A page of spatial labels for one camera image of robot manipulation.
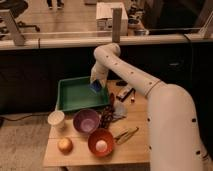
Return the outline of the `white fabric-covered robot arm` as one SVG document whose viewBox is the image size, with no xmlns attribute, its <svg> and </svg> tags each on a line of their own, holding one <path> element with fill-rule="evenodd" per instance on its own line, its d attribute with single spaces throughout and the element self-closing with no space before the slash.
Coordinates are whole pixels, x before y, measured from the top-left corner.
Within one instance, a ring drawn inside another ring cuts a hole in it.
<svg viewBox="0 0 213 171">
<path fill-rule="evenodd" d="M 105 85 L 113 71 L 147 98 L 150 171 L 213 171 L 188 91 L 121 60 L 120 53 L 116 43 L 96 47 L 90 80 Z"/>
</svg>

